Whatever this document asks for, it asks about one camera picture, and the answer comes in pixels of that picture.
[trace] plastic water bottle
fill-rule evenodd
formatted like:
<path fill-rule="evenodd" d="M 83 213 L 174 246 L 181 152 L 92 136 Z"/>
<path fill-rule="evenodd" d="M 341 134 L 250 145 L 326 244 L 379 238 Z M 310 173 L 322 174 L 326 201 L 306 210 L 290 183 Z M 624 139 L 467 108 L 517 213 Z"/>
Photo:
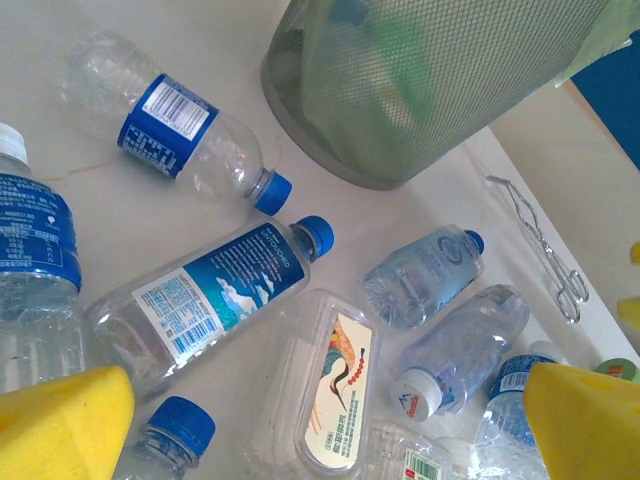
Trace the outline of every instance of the plastic water bottle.
<path fill-rule="evenodd" d="M 140 440 L 120 455 L 113 480 L 180 480 L 197 468 L 216 431 L 195 403 L 169 397 L 140 429 Z"/>
<path fill-rule="evenodd" d="M 480 276 L 483 251 L 476 232 L 442 227 L 389 255 L 365 276 L 364 289 L 389 325 L 416 327 Z"/>
<path fill-rule="evenodd" d="M 537 363 L 557 362 L 561 358 L 549 342 L 535 342 L 528 354 L 504 362 L 489 393 L 489 404 L 475 439 L 481 478 L 549 478 L 527 422 L 522 392 L 531 367 Z"/>
<path fill-rule="evenodd" d="M 289 228 L 262 219 L 114 290 L 87 311 L 87 322 L 136 394 L 154 395 L 258 309 L 302 290 L 310 264 L 332 246 L 320 217 Z"/>
<path fill-rule="evenodd" d="M 71 211 L 0 123 L 0 393 L 84 370 Z"/>
<path fill-rule="evenodd" d="M 62 98 L 76 121 L 201 194 L 246 197 L 267 215 L 286 201 L 291 184 L 264 168 L 251 130 L 162 73 L 129 40 L 95 33 L 67 63 Z"/>
<path fill-rule="evenodd" d="M 493 372 L 529 320 L 529 306 L 507 285 L 486 288 L 447 315 L 400 356 L 391 401 L 422 422 L 455 413 Z"/>

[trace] metal tongs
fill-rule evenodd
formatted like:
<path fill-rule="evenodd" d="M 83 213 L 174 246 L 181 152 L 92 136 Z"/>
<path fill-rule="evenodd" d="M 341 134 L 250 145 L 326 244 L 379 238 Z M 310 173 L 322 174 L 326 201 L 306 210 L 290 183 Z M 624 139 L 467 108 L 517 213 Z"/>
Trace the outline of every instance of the metal tongs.
<path fill-rule="evenodd" d="M 540 244 L 542 251 L 547 259 L 548 266 L 556 276 L 558 284 L 558 292 L 555 296 L 555 303 L 560 312 L 569 323 L 578 323 L 580 321 L 580 303 L 589 300 L 589 289 L 582 279 L 582 275 L 577 270 L 569 270 L 567 265 L 562 261 L 558 254 L 551 248 L 544 237 L 544 232 L 540 228 L 538 215 L 533 209 L 529 201 L 522 196 L 518 188 L 510 180 L 488 175 L 486 177 L 490 182 L 502 185 L 507 189 L 511 200 L 518 214 L 518 218 L 527 230 L 533 235 L 533 238 Z M 522 205 L 529 210 L 530 222 L 525 218 L 525 212 Z"/>

